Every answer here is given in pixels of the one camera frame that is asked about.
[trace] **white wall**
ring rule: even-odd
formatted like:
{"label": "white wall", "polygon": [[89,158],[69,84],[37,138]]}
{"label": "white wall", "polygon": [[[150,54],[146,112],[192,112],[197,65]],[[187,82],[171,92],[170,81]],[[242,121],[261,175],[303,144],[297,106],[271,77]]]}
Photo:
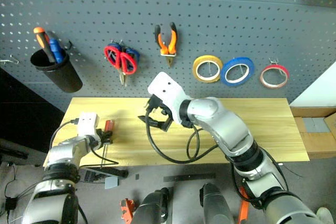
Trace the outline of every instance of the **white wall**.
{"label": "white wall", "polygon": [[336,62],[290,105],[294,107],[336,106]]}

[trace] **red scissor handle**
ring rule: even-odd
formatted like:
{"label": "red scissor handle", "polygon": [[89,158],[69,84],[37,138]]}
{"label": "red scissor handle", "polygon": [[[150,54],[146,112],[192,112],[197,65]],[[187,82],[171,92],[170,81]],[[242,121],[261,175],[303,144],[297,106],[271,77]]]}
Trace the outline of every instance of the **red scissor handle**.
{"label": "red scissor handle", "polygon": [[137,70],[137,63],[132,56],[125,52],[120,53],[121,68],[124,74],[133,74]]}
{"label": "red scissor handle", "polygon": [[120,60],[120,51],[118,48],[106,46],[104,48],[104,54],[112,66],[114,66],[116,69],[120,69],[122,62]]}

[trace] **pliers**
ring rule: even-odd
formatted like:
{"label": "pliers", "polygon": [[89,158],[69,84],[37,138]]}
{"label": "pliers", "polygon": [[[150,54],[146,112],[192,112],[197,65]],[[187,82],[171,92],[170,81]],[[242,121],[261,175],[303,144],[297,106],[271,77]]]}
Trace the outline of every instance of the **pliers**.
{"label": "pliers", "polygon": [[160,54],[162,56],[166,57],[168,66],[171,67],[173,64],[173,59],[176,56],[176,42],[177,42],[177,30],[176,30],[176,26],[173,22],[171,22],[170,24],[170,28],[172,30],[172,38],[171,41],[169,43],[169,46],[167,47],[165,45],[165,42],[162,41],[161,38],[161,29],[159,25],[155,26],[155,41],[156,43],[159,45],[160,47]]}

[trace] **tape roll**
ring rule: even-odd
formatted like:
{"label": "tape roll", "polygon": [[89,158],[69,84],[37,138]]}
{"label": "tape roll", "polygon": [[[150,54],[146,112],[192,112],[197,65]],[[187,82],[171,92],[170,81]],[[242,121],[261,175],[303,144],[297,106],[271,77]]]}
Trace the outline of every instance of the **tape roll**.
{"label": "tape roll", "polygon": [[[282,82],[282,83],[279,83],[279,84],[271,84],[271,83],[268,83],[267,81],[265,81],[264,79],[264,73],[270,69],[278,69],[280,70],[285,76],[286,76],[286,79]],[[265,67],[263,69],[263,71],[261,72],[260,74],[260,82],[262,85],[264,85],[266,88],[269,88],[269,89],[280,89],[281,87],[283,87],[284,85],[286,85],[286,83],[288,82],[289,80],[289,71],[282,65],[277,65],[277,64],[272,64],[272,65],[269,65],[267,67]]]}
{"label": "tape roll", "polygon": [[[236,80],[229,80],[227,78],[227,73],[236,66],[244,66],[246,67],[246,71],[242,77]],[[238,57],[224,64],[220,72],[221,82],[230,87],[238,86],[245,83],[248,79],[250,79],[253,73],[254,73],[254,64],[252,60],[247,57]]]}
{"label": "tape roll", "polygon": [[[212,63],[217,67],[217,72],[215,73],[215,75],[211,76],[211,77],[204,77],[201,76],[198,73],[198,69],[200,68],[200,66],[204,63]],[[223,67],[223,63],[222,61],[217,58],[216,56],[213,55],[203,55],[203,56],[199,56],[193,64],[193,75],[196,78],[196,80],[201,81],[201,82],[207,82],[207,83],[211,83],[211,82],[215,82],[218,81],[220,79],[220,75],[221,75],[221,68]]]}

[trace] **yellow tape roll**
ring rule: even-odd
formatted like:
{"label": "yellow tape roll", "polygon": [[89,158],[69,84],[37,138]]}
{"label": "yellow tape roll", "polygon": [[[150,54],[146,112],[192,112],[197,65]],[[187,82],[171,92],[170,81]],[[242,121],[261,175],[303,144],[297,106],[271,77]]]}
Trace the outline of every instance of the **yellow tape roll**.
{"label": "yellow tape roll", "polygon": [[[216,72],[215,75],[211,76],[211,77],[204,77],[201,76],[198,73],[198,69],[200,68],[200,65],[204,64],[204,63],[212,63],[214,65],[216,65],[216,67],[218,68],[218,71]],[[203,56],[199,56],[193,64],[193,75],[196,78],[196,80],[201,81],[201,82],[215,82],[218,81],[220,79],[220,75],[221,75],[221,69],[223,67],[223,63],[222,61],[217,58],[216,56],[213,55],[203,55]]]}

